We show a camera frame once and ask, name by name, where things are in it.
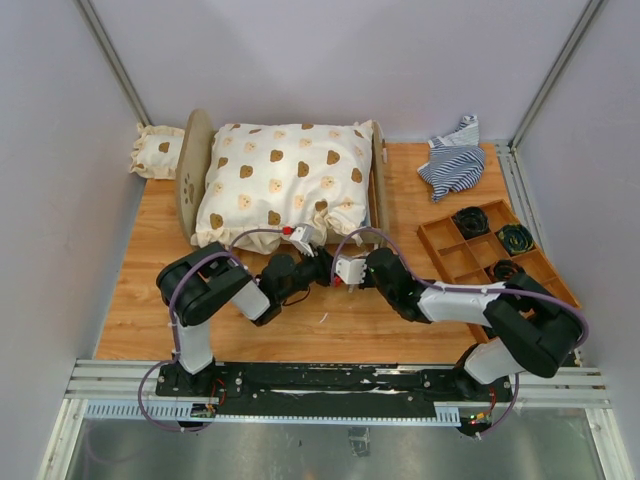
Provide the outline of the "large bear print cushion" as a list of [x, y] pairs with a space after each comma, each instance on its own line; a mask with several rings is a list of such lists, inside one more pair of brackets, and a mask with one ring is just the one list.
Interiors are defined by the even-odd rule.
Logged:
[[227, 124], [215, 134], [192, 244], [268, 255], [279, 229], [309, 224], [324, 243], [368, 217], [373, 123]]

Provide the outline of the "wooden striped pet bed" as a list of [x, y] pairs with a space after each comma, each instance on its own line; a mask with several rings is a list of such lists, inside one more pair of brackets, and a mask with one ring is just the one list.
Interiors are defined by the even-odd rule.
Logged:
[[[372, 165], [369, 174], [365, 225], [390, 233], [390, 213], [384, 178], [385, 144], [378, 122], [372, 128]], [[205, 176], [211, 165], [216, 130], [204, 109], [194, 109], [188, 118], [176, 169], [176, 215], [183, 237], [193, 249], [198, 208], [205, 194]]]

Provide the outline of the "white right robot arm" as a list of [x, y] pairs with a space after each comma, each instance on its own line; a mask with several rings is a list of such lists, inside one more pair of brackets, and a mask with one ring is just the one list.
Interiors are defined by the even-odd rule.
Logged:
[[419, 279], [389, 248], [365, 259], [364, 279], [410, 322], [461, 322], [487, 327], [494, 338], [465, 351], [451, 373], [452, 388], [466, 400], [493, 382], [528, 372], [555, 376], [572, 350], [587, 338], [580, 311], [551, 296], [524, 273], [506, 282], [454, 285]]

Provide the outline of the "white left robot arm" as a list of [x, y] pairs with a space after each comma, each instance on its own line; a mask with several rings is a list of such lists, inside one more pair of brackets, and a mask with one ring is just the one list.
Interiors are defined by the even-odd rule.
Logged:
[[161, 367], [156, 394], [204, 397], [226, 375], [214, 365], [210, 321], [232, 304], [256, 326], [278, 316], [290, 298], [309, 293], [316, 283], [330, 285], [333, 256], [323, 247], [295, 261], [289, 254], [272, 256], [256, 276], [216, 242], [164, 267], [156, 277], [169, 308], [174, 336], [172, 362]]

